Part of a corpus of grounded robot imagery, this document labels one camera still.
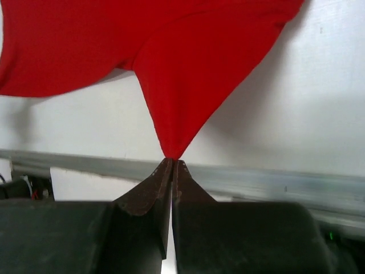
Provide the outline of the red t shirt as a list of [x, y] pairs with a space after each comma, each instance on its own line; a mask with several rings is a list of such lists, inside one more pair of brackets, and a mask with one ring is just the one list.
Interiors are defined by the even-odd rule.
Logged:
[[133, 71], [178, 159], [302, 1], [2, 1], [1, 94], [42, 98]]

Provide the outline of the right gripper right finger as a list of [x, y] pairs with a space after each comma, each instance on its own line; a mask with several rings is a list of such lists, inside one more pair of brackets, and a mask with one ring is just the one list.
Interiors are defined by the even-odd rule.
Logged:
[[178, 273], [331, 273], [310, 212], [289, 202], [218, 202], [179, 160], [172, 228]]

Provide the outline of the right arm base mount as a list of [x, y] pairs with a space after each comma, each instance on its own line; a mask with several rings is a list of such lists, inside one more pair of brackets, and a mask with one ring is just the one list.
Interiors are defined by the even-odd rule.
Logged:
[[28, 175], [5, 180], [1, 175], [1, 200], [5, 199], [54, 200], [52, 181]]

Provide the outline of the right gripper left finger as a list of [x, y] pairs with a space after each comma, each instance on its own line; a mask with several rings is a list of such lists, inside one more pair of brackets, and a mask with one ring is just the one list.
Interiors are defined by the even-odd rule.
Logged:
[[164, 159], [112, 202], [1, 200], [1, 272], [160, 273], [172, 168]]

